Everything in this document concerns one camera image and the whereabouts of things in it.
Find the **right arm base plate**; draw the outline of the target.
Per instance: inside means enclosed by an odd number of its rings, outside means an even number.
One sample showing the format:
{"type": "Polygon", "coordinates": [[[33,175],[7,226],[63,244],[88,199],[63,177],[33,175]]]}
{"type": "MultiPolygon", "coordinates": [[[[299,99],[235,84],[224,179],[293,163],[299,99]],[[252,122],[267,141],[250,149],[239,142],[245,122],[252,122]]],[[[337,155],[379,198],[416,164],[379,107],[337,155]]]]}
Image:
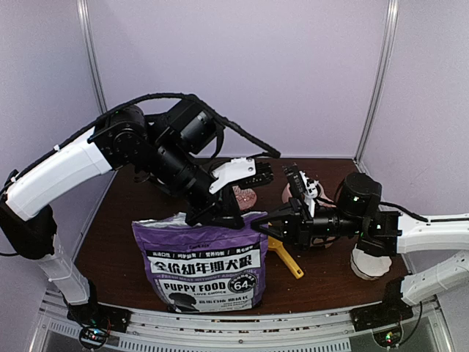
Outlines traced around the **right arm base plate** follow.
{"type": "Polygon", "coordinates": [[[406,304],[373,304],[354,308],[350,317],[355,331],[376,329],[413,317],[413,308],[406,304]]]}

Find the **yellow plastic scoop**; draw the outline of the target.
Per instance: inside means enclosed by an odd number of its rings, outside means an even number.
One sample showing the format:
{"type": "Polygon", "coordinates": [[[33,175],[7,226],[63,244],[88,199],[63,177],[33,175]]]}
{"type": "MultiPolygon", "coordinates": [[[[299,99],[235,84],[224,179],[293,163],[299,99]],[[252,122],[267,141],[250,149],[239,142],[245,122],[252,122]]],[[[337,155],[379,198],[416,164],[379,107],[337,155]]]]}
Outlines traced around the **yellow plastic scoop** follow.
{"type": "Polygon", "coordinates": [[[289,269],[294,278],[301,279],[303,277],[304,272],[302,271],[300,266],[295,262],[289,252],[284,248],[284,244],[281,241],[269,236],[268,250],[271,252],[275,252],[278,255],[278,257],[289,269]]]}

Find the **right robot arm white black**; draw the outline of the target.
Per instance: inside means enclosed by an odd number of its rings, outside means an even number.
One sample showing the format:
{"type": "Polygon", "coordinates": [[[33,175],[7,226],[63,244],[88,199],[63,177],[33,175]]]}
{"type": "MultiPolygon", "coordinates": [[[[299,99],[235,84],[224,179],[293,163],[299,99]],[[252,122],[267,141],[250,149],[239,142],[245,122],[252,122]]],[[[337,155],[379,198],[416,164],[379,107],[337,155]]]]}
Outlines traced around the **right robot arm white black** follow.
{"type": "Polygon", "coordinates": [[[316,239],[356,237],[351,266],[363,279],[386,274],[397,254],[430,250],[456,253],[431,268],[389,282],[376,318],[392,323],[424,299],[468,283],[468,215],[420,216],[381,200],[382,186],[364,173],[347,175],[330,200],[322,186],[294,167],[286,170],[290,197],[275,211],[251,222],[253,230],[308,249],[316,239]]]}

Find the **purple pet food bag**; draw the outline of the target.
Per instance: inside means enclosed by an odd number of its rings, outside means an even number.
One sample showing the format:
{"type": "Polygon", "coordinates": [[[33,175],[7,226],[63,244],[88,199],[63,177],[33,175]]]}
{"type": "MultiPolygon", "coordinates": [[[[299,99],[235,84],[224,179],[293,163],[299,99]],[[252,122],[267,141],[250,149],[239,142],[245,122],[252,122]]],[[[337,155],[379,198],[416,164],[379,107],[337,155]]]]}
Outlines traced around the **purple pet food bag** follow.
{"type": "Polygon", "coordinates": [[[243,215],[240,230],[185,222],[178,213],[132,223],[149,283],[174,312],[253,309],[266,288],[268,240],[251,228],[262,212],[243,215]]]}

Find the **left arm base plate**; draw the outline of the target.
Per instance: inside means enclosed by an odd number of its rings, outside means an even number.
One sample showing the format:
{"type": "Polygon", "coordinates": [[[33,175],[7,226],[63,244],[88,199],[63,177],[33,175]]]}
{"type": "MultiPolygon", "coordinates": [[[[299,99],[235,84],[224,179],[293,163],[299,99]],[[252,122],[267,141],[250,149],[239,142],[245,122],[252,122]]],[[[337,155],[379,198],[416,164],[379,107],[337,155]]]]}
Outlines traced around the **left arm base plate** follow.
{"type": "Polygon", "coordinates": [[[128,309],[105,304],[67,304],[67,318],[80,326],[99,328],[105,331],[125,333],[131,318],[128,309]]]}

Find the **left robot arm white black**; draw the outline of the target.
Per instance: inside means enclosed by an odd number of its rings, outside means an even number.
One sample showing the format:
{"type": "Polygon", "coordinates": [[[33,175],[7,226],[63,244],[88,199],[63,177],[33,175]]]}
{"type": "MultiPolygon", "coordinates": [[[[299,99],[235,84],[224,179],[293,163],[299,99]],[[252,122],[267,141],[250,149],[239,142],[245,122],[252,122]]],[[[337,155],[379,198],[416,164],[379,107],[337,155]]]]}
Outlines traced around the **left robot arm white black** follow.
{"type": "Polygon", "coordinates": [[[195,95],[174,94],[176,104],[145,114],[130,100],[99,116],[22,172],[12,172],[1,190],[1,230],[16,254],[35,260],[61,291],[78,320],[105,320],[95,285],[76,268],[59,243],[51,201],[94,177],[128,164],[146,172],[166,193],[189,204],[189,225],[240,229],[244,222],[231,185],[239,175],[215,177],[195,156],[224,129],[239,126],[195,95]]]}

